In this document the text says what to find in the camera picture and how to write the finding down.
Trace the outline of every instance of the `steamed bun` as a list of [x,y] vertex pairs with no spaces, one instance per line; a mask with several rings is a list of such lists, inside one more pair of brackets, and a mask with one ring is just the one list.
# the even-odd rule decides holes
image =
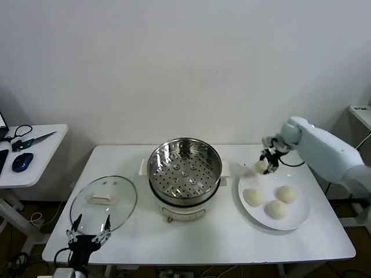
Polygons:
[[288,214],[287,206],[280,200],[274,200],[267,204],[266,212],[277,220],[283,219]]
[[258,207],[264,203],[264,196],[262,192],[258,189],[246,189],[243,192],[243,198],[249,205],[253,207]]
[[264,172],[268,169],[269,163],[266,159],[264,160],[259,160],[258,162],[255,163],[255,170],[259,174],[264,174]]
[[278,188],[277,197],[284,203],[291,204],[296,199],[296,192],[291,186],[284,185]]

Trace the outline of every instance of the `white plate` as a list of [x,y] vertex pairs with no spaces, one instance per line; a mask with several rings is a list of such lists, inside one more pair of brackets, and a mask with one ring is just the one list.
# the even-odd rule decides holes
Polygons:
[[[297,182],[298,180],[290,178],[290,175],[288,175],[286,179],[277,179],[274,174],[250,175],[241,177],[238,184],[238,195],[246,211],[258,222],[276,230],[294,230],[306,221],[310,210],[308,199],[299,186],[295,184]],[[286,204],[288,206],[287,216],[282,220],[276,220],[270,217],[264,210],[270,201],[278,199],[276,191],[279,187],[284,185],[293,187],[296,192],[296,200],[292,204]],[[243,192],[246,189],[261,190],[265,202],[258,207],[249,205],[243,197]]]

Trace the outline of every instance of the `white wall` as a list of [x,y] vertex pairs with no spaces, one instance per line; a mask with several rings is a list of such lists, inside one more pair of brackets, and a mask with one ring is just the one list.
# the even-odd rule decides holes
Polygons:
[[64,175],[96,144],[257,143],[292,115],[331,130],[346,106],[369,101],[370,10],[369,0],[3,0],[0,109],[12,124],[69,125]]

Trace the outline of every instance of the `stainless steel steamer basket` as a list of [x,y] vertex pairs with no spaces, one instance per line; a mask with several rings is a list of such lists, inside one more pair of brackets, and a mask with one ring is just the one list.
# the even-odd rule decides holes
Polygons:
[[218,190],[221,159],[208,143],[178,138],[160,145],[147,165],[155,196],[175,207],[194,207]]

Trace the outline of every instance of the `floor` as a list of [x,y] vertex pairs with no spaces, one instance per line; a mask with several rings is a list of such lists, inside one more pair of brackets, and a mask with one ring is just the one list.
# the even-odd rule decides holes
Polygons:
[[[55,212],[57,211],[59,203],[26,203],[25,209],[22,211],[22,215],[26,219],[30,219],[32,213],[41,212],[44,218],[48,221],[53,218]],[[335,212],[339,217],[352,217],[354,212],[349,205],[342,205],[340,207],[334,208]],[[50,233],[55,226],[58,217],[56,217],[50,224],[43,226],[41,231],[45,233]],[[355,269],[363,272],[364,274],[371,276],[371,237],[367,231],[363,228],[347,228],[346,229],[349,237],[351,238],[356,250],[357,256],[353,259],[345,261],[332,261],[322,265],[320,268],[316,269],[310,273],[308,278],[318,278],[318,277],[328,277],[328,278],[337,278],[349,269]],[[0,242],[5,244],[1,245],[0,248],[0,278],[10,277],[7,274],[2,275],[6,272],[6,265],[4,265],[8,260],[13,258],[16,254],[21,251],[22,245],[26,237],[17,231],[15,228],[10,228],[10,225],[7,225],[5,230],[0,234]],[[46,275],[48,273],[54,273],[54,267],[52,264],[47,266],[46,263],[42,262],[41,252],[43,246],[36,246],[31,254],[31,265],[28,269],[22,274],[19,275],[19,278],[36,278],[40,275]],[[209,271],[204,273],[209,269],[210,266],[178,266],[178,267],[166,267],[166,266],[146,266],[142,267],[139,270],[127,270],[123,275],[119,275],[123,270],[115,270],[112,274],[112,278],[157,278],[158,273],[162,270],[173,269],[175,271],[191,271],[194,272],[195,277],[217,277],[224,271],[228,270],[230,266],[214,266]],[[95,273],[95,277],[103,277],[101,274],[104,272],[102,266],[94,266],[92,268],[92,273]],[[237,266],[234,269],[231,269],[227,273],[223,274],[222,278],[247,278],[247,277],[269,277],[276,278],[278,276],[277,266],[276,265],[245,265]],[[362,274],[352,272],[348,273],[345,278],[362,278],[367,277]]]

